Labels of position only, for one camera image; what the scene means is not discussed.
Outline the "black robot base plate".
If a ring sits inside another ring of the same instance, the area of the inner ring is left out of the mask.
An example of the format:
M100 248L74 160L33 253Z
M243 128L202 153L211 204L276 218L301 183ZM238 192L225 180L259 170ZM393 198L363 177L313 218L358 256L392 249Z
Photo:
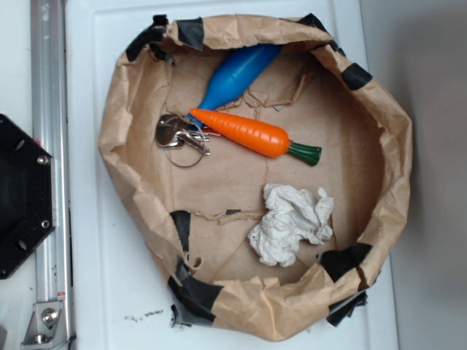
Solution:
M53 157L1 116L1 279L10 278L55 227Z

